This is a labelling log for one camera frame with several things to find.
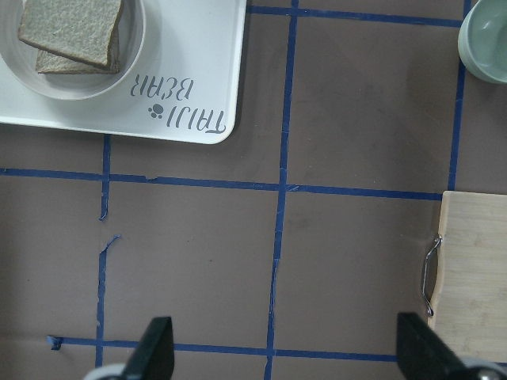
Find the paw print logo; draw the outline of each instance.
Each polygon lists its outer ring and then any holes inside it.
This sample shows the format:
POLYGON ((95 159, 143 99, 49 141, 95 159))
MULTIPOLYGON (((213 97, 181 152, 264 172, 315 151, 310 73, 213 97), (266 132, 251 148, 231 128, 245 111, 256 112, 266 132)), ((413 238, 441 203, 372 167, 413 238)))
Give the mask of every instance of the paw print logo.
POLYGON ((153 107, 150 107, 148 109, 148 112, 150 113, 150 116, 156 119, 157 117, 159 119, 162 118, 162 113, 164 112, 164 108, 160 104, 153 104, 153 107))

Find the tray logo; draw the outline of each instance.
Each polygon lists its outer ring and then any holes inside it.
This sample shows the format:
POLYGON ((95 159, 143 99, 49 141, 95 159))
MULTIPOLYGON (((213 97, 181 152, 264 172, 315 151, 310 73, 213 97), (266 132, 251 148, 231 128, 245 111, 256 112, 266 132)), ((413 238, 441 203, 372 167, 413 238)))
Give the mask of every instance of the tray logo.
POLYGON ((204 133, 221 134, 227 129, 223 123, 224 111, 217 112, 210 108, 196 108, 180 106, 179 102, 189 101, 195 81, 191 78, 178 80, 174 77, 164 78, 145 75, 141 78, 135 76, 134 84, 130 89, 132 97, 147 97, 156 99, 147 109, 147 115, 152 120, 166 120, 167 127, 188 128, 189 130, 204 133), (172 99, 172 108, 160 104, 166 99, 172 99))

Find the gray surface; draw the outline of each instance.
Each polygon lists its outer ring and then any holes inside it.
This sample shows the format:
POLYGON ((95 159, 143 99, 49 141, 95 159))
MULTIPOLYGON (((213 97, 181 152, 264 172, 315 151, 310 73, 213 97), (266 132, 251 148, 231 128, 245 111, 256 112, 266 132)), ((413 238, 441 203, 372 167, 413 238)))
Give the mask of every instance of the gray surface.
MULTIPOLYGON (((461 1, 440 5, 300 0, 301 7, 327 10, 447 18, 463 12, 461 1)), ((112 173, 277 184, 289 21, 247 16, 240 121, 226 141, 198 146, 113 136, 112 173)), ((405 192, 448 187, 457 32, 299 18, 288 183, 378 192, 287 194, 274 348, 368 360, 276 356, 273 380, 401 378, 395 363, 375 354, 394 354, 398 311, 424 311, 419 275, 440 202, 384 196, 417 198, 405 192)), ((503 87, 467 75, 456 190, 507 193, 505 96, 503 87)), ((44 338, 95 339, 99 253, 121 234, 107 255, 105 339, 138 340, 151 317, 171 314, 179 348, 228 352, 177 351, 176 380, 264 378, 265 352, 231 352, 266 348, 278 191, 113 181, 109 216, 99 222, 99 180, 3 170, 102 173, 103 140, 0 125, 0 377, 77 379, 93 367, 93 346, 64 344, 54 352, 44 338)), ((105 348, 104 361, 131 353, 105 348)))
POLYGON ((180 342, 265 345, 275 192, 112 184, 109 206, 107 339, 171 315, 180 342))
MULTIPOLYGON (((125 363, 132 350, 106 348, 105 363, 125 363)), ((228 355, 208 352, 177 351, 174 380, 262 379, 265 358, 251 355, 228 355)))
POLYGON ((0 168, 101 173, 103 140, 95 133, 1 124, 0 168))
POLYGON ((94 182, 0 177, 0 334, 94 336, 94 182))
POLYGON ((507 88, 467 76, 456 185, 507 194, 507 88))
POLYGON ((0 339, 0 374, 10 379, 82 379, 93 368, 93 347, 66 346, 48 350, 41 339, 0 339))
POLYGON ((288 181, 445 190, 457 30, 318 18, 298 26, 288 181))
POLYGON ((276 358, 273 364, 273 380, 306 380, 310 378, 404 379, 396 363, 276 358))
POLYGON ((422 247, 437 228, 433 216, 439 206, 289 194, 276 346, 394 354, 397 312, 424 312, 417 292, 422 247))

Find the bowl rim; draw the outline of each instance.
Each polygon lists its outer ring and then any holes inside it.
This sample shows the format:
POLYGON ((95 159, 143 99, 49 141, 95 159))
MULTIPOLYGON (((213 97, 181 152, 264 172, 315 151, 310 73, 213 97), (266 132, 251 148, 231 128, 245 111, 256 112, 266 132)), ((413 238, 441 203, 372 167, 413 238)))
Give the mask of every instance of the bowl rim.
POLYGON ((475 50, 474 48, 472 47, 470 41, 471 41, 471 30, 472 30, 472 27, 474 26, 474 19, 475 19, 475 14, 477 12, 479 12, 483 7, 487 6, 487 3, 488 2, 499 2, 501 0, 478 0, 477 4, 475 4, 475 6, 470 9, 470 11, 468 12, 468 14, 466 15, 465 19, 463 20, 463 23, 462 23, 462 26, 465 24, 465 22, 467 23, 466 25, 466 45, 467 45, 467 50, 468 50, 468 54, 470 55, 471 59, 474 61, 474 66, 475 68, 480 71, 483 75, 485 75, 486 77, 498 82, 498 83, 507 83, 507 71, 505 72, 505 76, 503 78, 499 78, 495 75, 492 75, 490 72, 484 70, 482 68, 481 65, 478 65, 477 64, 477 55, 475 54, 475 50))
POLYGON ((17 79, 18 82, 20 82, 23 86, 25 86, 26 88, 32 90, 33 92, 38 93, 39 95, 42 95, 44 97, 57 100, 57 101, 83 101, 83 100, 86 100, 86 99, 91 99, 91 98, 98 97, 98 96, 100 96, 100 95, 102 95, 104 93, 107 93, 111 89, 114 89, 134 69, 134 66, 136 65, 136 63, 139 60, 139 57, 141 56, 141 52, 143 50, 143 46, 145 44, 145 39, 146 39, 147 15, 146 15, 146 7, 144 5, 144 0, 124 0, 124 2, 125 1, 127 1, 127 2, 136 2, 137 5, 139 5, 139 12, 140 12, 140 18, 139 18, 139 20, 142 23, 142 25, 141 25, 142 28, 141 28, 141 33, 140 33, 141 36, 140 36, 140 40, 139 40, 139 48, 137 49, 137 52, 135 53, 135 56, 134 56, 134 59, 132 60, 132 63, 125 70, 125 72, 122 73, 122 75, 119 76, 117 80, 115 80, 114 83, 112 83, 111 85, 109 85, 109 86, 105 87, 104 89, 101 89, 100 91, 97 91, 95 93, 89 93, 89 94, 84 94, 84 95, 76 95, 76 96, 73 96, 73 97, 66 97, 63 94, 46 93, 43 90, 38 89, 35 86, 31 85, 30 83, 27 83, 22 78, 20 78, 17 74, 12 73, 13 76, 17 79))

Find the light green bowl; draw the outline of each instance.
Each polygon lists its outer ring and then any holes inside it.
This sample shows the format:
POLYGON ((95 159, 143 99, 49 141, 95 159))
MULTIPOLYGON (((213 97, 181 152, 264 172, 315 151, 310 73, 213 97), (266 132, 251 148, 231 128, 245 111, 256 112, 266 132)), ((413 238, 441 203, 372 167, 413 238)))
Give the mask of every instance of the light green bowl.
POLYGON ((459 56, 477 78, 507 83, 507 0, 480 0, 458 37, 459 56))

